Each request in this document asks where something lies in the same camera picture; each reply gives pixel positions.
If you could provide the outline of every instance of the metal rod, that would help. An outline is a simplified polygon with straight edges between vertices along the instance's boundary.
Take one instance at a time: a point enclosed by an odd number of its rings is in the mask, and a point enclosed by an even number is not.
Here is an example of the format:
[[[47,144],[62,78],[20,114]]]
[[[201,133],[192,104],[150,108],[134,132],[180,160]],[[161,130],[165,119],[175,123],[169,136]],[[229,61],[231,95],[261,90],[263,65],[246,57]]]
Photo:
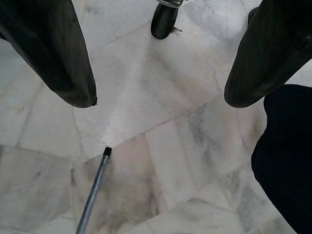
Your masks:
[[[108,160],[111,156],[111,153],[112,153],[112,149],[109,147],[106,147],[106,149],[103,153],[103,158],[102,158],[101,164],[100,164],[98,171],[97,171],[97,176],[93,182],[91,192],[89,194],[87,203],[84,207],[84,210],[83,210],[83,213],[82,213],[76,234],[84,234],[84,232],[87,228],[88,221],[89,221],[91,211],[92,211],[92,207],[93,207],[94,201],[95,201],[96,196],[97,196],[98,188],[99,188],[101,181],[102,181],[103,172],[104,172],[105,166],[108,163]]]

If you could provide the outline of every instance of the caster wheel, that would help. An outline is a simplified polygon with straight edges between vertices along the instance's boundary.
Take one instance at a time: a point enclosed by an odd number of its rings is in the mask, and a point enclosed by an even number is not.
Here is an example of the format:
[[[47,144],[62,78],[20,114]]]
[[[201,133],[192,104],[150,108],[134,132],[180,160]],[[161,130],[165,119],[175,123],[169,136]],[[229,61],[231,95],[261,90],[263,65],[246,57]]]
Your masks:
[[[162,40],[174,30],[178,8],[158,4],[151,25],[154,38]]]

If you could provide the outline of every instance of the floor tile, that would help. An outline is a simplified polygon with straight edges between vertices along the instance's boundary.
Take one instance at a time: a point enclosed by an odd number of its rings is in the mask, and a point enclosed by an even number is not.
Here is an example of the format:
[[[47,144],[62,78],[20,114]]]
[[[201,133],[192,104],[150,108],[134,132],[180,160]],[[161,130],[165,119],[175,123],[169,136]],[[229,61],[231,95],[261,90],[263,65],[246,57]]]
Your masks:
[[[249,13],[255,7],[258,7],[262,0],[241,0],[247,13]]]
[[[98,105],[75,108],[79,131],[114,147],[218,95],[192,37],[157,41],[146,25],[94,51]]]
[[[85,159],[72,106],[45,85],[34,100],[20,146],[66,158]]]
[[[60,217],[74,220],[74,213],[72,209],[70,209],[69,211],[62,213]]]
[[[78,21],[81,25],[81,23],[83,22],[83,13],[87,0],[72,0],[72,3],[74,5]]]
[[[152,20],[155,0],[89,0],[81,27],[87,48],[92,52]]]
[[[193,27],[201,32],[194,41],[206,61],[206,70],[214,73],[223,92],[247,29],[247,13],[240,0],[196,0],[183,10]]]
[[[78,223],[101,157],[72,168],[72,206]],[[118,234],[167,210],[144,135],[113,149],[87,234]]]
[[[296,234],[284,218],[278,218],[264,224],[248,234]]]
[[[153,231],[150,228],[150,226],[147,224],[147,222],[143,222],[137,225],[135,228],[123,234],[153,234]]]
[[[17,234],[17,232],[9,229],[0,228],[0,234]]]
[[[254,178],[249,163],[224,176],[220,181],[226,188],[245,231],[249,232],[281,217]]]
[[[103,153],[103,149],[108,146],[99,135],[89,133],[79,133],[82,154],[87,159],[95,158]]]
[[[312,60],[301,67],[288,81],[287,84],[299,84],[312,87]]]
[[[27,231],[69,209],[67,159],[5,147],[0,158],[0,227]]]
[[[250,160],[234,108],[225,103],[223,96],[175,121],[198,188],[214,174],[224,175]]]
[[[258,140],[267,127],[267,114],[264,110],[263,100],[264,98],[246,108],[235,109],[239,131],[250,154],[253,153]]]
[[[56,219],[35,228],[32,234],[74,234],[76,233],[76,225],[73,217],[59,216]]]
[[[7,42],[0,48],[0,144],[13,147],[42,81]]]
[[[213,182],[191,200],[148,221],[153,234],[242,234],[220,186]]]
[[[157,126],[145,135],[170,209],[195,193],[189,162],[173,121]]]

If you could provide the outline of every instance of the white marble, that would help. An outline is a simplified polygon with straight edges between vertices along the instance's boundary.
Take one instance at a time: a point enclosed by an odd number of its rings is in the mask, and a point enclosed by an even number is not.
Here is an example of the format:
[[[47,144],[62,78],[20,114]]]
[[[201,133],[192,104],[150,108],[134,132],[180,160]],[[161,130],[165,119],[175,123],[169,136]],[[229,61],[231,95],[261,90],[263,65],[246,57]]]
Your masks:
[[[36,95],[19,145],[51,155],[85,160],[72,107],[44,85]]]
[[[13,50],[0,41],[0,144],[15,146],[27,119],[40,78]]]
[[[74,163],[71,196],[76,223],[82,214],[101,157]],[[113,148],[86,234],[119,234],[167,210],[144,135]]]
[[[255,7],[258,7],[262,0],[241,0],[247,13],[249,13]]]
[[[247,12],[240,0],[196,0],[182,8],[198,31],[193,39],[223,92],[237,48],[247,29]]]
[[[312,87],[312,60],[301,67],[286,83]]]
[[[220,178],[246,232],[281,217],[254,178],[250,163]]]
[[[0,234],[16,234],[16,232],[13,230],[0,228]]]
[[[146,221],[146,222],[140,223],[139,225],[136,225],[135,228],[123,234],[152,234],[152,233],[153,233],[152,229],[148,225],[148,221]]]
[[[0,227],[29,231],[69,210],[69,160],[5,147],[0,156]]]
[[[264,224],[248,234],[296,234],[284,218],[278,218]]]
[[[103,149],[108,146],[98,135],[79,133],[82,154],[87,159],[99,156]]]
[[[267,114],[264,110],[263,100],[264,98],[246,108],[235,109],[239,132],[250,154],[253,153],[258,140],[267,127]]]
[[[197,188],[206,185],[213,175],[229,173],[250,160],[235,109],[225,103],[223,96],[183,114],[175,122]]]
[[[72,0],[79,23],[81,24],[84,16],[84,9],[87,0]]]
[[[156,0],[88,0],[81,27],[87,48],[92,52],[152,20]]]
[[[41,227],[31,231],[32,234],[74,234],[76,233],[76,225],[73,215],[65,213],[56,219],[43,224]]]
[[[145,135],[168,208],[190,199],[195,186],[175,123],[169,121]]]
[[[116,146],[220,94],[216,74],[231,62],[226,42],[193,23],[185,10],[192,4],[181,9],[181,34],[158,41],[145,25],[90,54],[98,105],[74,110],[82,138]]]
[[[191,200],[148,221],[152,234],[243,234],[217,182]]]

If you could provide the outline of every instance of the rod tip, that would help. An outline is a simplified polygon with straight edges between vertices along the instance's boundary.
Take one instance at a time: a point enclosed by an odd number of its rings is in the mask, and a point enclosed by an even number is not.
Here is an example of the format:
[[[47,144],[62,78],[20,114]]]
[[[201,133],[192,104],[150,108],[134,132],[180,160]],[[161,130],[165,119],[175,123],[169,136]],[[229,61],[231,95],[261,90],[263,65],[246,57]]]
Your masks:
[[[104,150],[103,155],[104,155],[104,156],[107,155],[108,157],[110,157],[111,154],[112,154],[112,148],[106,147],[105,150]]]

